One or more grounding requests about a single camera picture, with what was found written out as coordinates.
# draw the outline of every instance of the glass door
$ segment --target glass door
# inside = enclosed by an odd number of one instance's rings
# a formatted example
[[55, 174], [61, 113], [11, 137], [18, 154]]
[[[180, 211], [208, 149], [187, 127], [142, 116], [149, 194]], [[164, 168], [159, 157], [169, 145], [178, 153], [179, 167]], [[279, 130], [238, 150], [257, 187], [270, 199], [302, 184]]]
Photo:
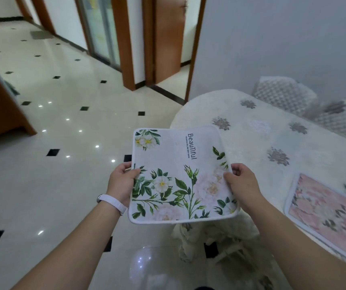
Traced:
[[80, 0], [93, 56], [120, 70], [117, 32], [111, 0]]

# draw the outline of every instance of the oval table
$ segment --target oval table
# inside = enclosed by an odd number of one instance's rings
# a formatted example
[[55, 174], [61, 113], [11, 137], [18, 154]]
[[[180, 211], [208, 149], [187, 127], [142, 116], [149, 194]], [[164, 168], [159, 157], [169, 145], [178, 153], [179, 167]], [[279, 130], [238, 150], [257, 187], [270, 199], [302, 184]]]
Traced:
[[[246, 164], [255, 173], [264, 197], [280, 211], [283, 212], [297, 172], [306, 172], [346, 194], [345, 137], [232, 89], [209, 92], [194, 98], [176, 114], [170, 128], [182, 129], [208, 124], [219, 127], [229, 162]], [[243, 210], [233, 219], [177, 225], [173, 236], [183, 242], [179, 250], [181, 259], [191, 261], [195, 257], [195, 243], [202, 233], [209, 238], [208, 243], [214, 240], [225, 241], [226, 237], [234, 240], [233, 244], [219, 249], [215, 261], [232, 252], [245, 253], [250, 246], [256, 246], [262, 257], [271, 259], [270, 253], [264, 254], [265, 248], [259, 245], [258, 230]], [[321, 241], [306, 234], [346, 261], [346, 258]], [[273, 267], [266, 269], [265, 266], [257, 265], [269, 264], [269, 260], [249, 262], [254, 263], [254, 267], [262, 268], [258, 279], [261, 279], [264, 272], [265, 276], [272, 275], [270, 280], [275, 284], [276, 274], [269, 273], [274, 271]]]

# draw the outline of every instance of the glossy tile floor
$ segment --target glossy tile floor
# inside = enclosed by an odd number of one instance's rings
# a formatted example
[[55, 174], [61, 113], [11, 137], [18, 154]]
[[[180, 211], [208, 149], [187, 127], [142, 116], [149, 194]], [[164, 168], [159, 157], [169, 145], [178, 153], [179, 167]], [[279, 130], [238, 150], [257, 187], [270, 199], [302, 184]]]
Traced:
[[188, 77], [189, 77], [190, 65], [181, 67], [180, 72], [166, 78], [164, 81], [157, 83], [159, 87], [171, 92], [177, 97], [185, 99], [185, 93], [187, 91]]
[[[0, 136], [0, 289], [14, 285], [95, 206], [114, 167], [132, 153], [133, 130], [169, 128], [181, 108], [150, 88], [127, 90], [121, 73], [56, 38], [33, 40], [31, 30], [38, 29], [0, 23], [0, 73], [21, 93], [18, 104], [31, 102], [21, 108], [38, 132]], [[46, 156], [50, 149], [59, 152]], [[206, 285], [204, 247], [186, 264], [171, 232], [170, 225], [121, 217], [90, 289]]]

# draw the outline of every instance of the person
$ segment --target person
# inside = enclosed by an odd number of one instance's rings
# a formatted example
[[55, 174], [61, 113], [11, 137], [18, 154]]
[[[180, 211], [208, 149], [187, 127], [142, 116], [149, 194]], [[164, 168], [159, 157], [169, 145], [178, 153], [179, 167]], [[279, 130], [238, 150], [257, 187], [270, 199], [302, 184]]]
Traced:
[[[120, 164], [110, 175], [107, 194], [129, 205], [133, 180], [140, 169]], [[224, 178], [242, 209], [256, 224], [294, 290], [346, 289], [346, 263], [327, 252], [299, 230], [261, 194], [254, 173], [232, 164]], [[12, 289], [87, 289], [120, 212], [101, 201], [52, 252]]]

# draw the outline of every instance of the watch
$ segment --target watch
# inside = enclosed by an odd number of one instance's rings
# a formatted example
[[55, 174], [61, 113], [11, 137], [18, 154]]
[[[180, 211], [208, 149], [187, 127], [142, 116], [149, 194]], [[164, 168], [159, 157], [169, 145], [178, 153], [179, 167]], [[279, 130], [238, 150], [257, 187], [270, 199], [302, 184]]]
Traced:
[[121, 213], [121, 216], [123, 216], [123, 214], [126, 212], [127, 207], [122, 205], [122, 203], [116, 198], [113, 198], [110, 195], [99, 195], [96, 199], [96, 202], [100, 203], [102, 200], [116, 207], [118, 211]]

